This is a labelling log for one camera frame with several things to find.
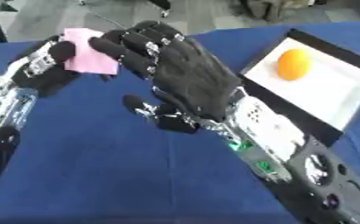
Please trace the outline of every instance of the floor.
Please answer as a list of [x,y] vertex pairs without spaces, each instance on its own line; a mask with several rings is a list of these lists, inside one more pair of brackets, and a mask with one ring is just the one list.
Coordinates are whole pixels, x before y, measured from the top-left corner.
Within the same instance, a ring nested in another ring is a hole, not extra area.
[[[145,0],[87,0],[88,7],[77,0],[13,0],[19,10],[0,12],[10,41],[43,39],[65,27],[88,27],[99,31],[117,26],[95,16],[97,13],[121,26],[129,27],[144,19],[161,19],[159,10]],[[327,5],[286,11],[277,23],[248,17],[238,0],[172,0],[173,11],[161,19],[186,34],[214,29],[254,27],[262,25],[322,23],[360,20],[360,0],[329,0]]]

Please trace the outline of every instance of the blue table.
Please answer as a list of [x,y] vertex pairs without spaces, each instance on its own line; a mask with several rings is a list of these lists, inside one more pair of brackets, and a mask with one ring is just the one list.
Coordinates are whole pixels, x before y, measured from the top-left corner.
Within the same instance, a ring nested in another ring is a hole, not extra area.
[[[196,38],[239,72],[289,28]],[[360,22],[298,28],[360,54]],[[1,44],[0,73],[28,45]],[[107,83],[85,75],[38,102],[0,178],[1,221],[296,223],[219,137],[155,129],[122,107],[124,94],[156,101],[144,82],[122,71]],[[334,150],[360,174],[360,114]]]

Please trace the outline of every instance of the orange fruit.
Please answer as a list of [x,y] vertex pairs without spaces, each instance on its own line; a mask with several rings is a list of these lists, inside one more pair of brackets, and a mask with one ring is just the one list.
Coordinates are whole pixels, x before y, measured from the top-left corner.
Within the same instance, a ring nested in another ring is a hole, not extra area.
[[311,61],[307,51],[291,49],[278,59],[278,76],[286,81],[295,81],[307,74]]

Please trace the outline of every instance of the wire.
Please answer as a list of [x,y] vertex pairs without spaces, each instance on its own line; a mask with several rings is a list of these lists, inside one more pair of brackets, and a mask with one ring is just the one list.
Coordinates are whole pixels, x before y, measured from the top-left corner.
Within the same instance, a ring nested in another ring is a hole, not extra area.
[[86,6],[87,6],[87,9],[88,9],[89,13],[93,14],[94,16],[96,16],[96,17],[98,17],[98,18],[101,18],[101,19],[103,19],[103,20],[106,20],[106,21],[108,21],[108,22],[110,22],[110,23],[112,23],[112,24],[115,24],[116,26],[118,26],[118,27],[121,28],[121,29],[124,29],[124,30],[127,29],[125,26],[119,24],[119,23],[116,22],[115,20],[111,20],[111,19],[109,19],[109,18],[106,18],[106,17],[101,16],[101,15],[99,15],[98,13],[94,12],[89,5],[86,5]]

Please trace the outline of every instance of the pink sponge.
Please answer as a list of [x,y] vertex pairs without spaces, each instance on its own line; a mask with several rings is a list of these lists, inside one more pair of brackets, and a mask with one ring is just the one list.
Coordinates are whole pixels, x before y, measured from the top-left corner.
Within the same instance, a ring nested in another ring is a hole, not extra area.
[[66,70],[79,73],[111,74],[118,72],[118,62],[111,57],[100,53],[88,43],[92,37],[101,37],[100,31],[87,28],[67,28],[64,30],[64,40],[76,45],[76,56],[65,63]]

